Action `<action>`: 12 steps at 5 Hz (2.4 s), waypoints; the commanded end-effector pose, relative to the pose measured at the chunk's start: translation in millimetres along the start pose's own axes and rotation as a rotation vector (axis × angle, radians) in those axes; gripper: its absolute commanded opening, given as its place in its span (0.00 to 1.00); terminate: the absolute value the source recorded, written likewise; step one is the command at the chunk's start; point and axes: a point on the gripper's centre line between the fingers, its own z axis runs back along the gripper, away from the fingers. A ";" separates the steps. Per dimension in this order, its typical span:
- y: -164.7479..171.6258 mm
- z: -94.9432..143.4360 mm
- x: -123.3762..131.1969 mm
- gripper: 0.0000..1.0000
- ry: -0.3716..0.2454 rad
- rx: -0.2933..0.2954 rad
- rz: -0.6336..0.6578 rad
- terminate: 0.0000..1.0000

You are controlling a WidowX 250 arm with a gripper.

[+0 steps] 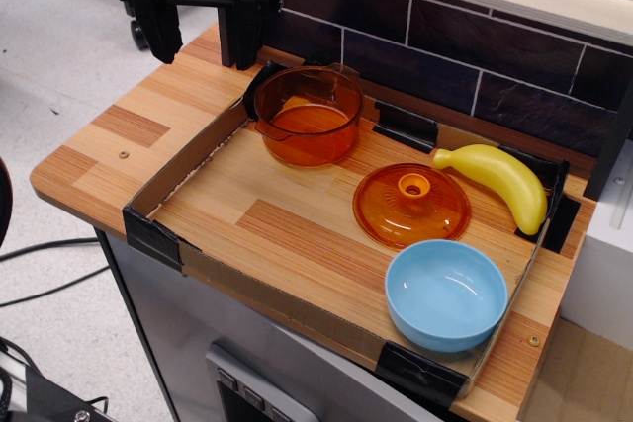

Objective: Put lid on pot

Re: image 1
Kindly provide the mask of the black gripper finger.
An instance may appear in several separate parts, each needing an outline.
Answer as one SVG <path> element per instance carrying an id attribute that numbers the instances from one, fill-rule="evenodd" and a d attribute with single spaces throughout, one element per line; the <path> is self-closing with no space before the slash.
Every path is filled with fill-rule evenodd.
<path id="1" fill-rule="evenodd" d="M 236 0 L 229 8 L 232 17 L 229 31 L 235 45 L 235 64 L 239 70 L 250 68 L 261 48 L 261 34 L 266 16 L 264 0 Z"/>
<path id="2" fill-rule="evenodd" d="M 177 7 L 167 0 L 132 0 L 132 4 L 153 56 L 171 64 L 182 46 Z"/>

